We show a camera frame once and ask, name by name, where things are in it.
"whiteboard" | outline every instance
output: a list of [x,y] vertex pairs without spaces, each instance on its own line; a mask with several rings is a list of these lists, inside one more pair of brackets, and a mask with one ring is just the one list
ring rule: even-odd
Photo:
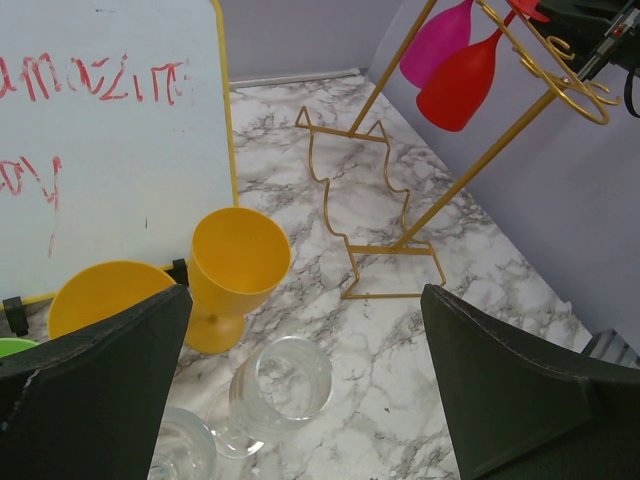
[[217,0],[0,2],[0,300],[186,258],[235,203],[223,39]]

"gray marble veining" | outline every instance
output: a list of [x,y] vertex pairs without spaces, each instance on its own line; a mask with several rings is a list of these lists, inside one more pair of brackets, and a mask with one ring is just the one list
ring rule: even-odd
[[[240,203],[282,225],[294,261],[282,285],[247,317],[238,346],[218,356],[183,349],[169,404],[206,417],[249,353],[284,335],[309,338],[328,353],[334,394],[325,413],[293,438],[246,461],[221,459],[219,479],[458,478],[419,301],[340,299],[351,281],[348,258],[322,220],[323,187],[306,165],[309,133],[293,127],[307,105],[314,123],[347,128],[372,88],[348,77],[232,93]],[[383,97],[362,130],[378,119],[392,142],[392,181],[414,192],[411,224],[452,178]],[[389,244],[401,233],[403,198],[385,187],[383,160],[383,145],[318,135],[314,161],[332,178],[332,223],[354,242]],[[573,350],[591,338],[470,195],[455,197],[420,235],[438,252],[446,288],[464,300]],[[358,261],[360,291],[420,291],[438,280],[429,257]],[[46,337],[45,315],[32,319],[36,339]]]

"yellow plastic cup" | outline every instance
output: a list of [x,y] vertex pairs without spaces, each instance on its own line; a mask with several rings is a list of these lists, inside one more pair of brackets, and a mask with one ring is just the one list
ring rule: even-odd
[[193,296],[187,345],[202,353],[233,347],[244,315],[265,302],[290,264],[287,235],[269,217],[242,207],[206,216],[193,234],[187,266]]
[[89,267],[53,299],[47,322],[49,338],[112,317],[174,283],[165,272],[146,263],[122,260]]

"pink wine glass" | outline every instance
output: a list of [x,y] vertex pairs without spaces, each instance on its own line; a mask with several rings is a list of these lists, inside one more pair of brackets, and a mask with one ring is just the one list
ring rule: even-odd
[[439,13],[420,29],[400,61],[400,71],[409,82],[424,87],[444,60],[469,45],[473,1],[464,0]]

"black clip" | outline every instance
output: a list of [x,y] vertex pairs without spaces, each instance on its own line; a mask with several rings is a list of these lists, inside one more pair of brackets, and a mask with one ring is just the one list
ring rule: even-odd
[[189,276],[187,275],[187,262],[185,262],[184,258],[180,258],[178,260],[174,260],[171,263],[173,265],[173,268],[167,271],[169,276],[173,278],[176,283],[188,287]]
[[27,320],[27,308],[20,297],[8,298],[2,301],[4,313],[9,322],[9,328],[18,337],[24,337],[29,333],[29,321]]

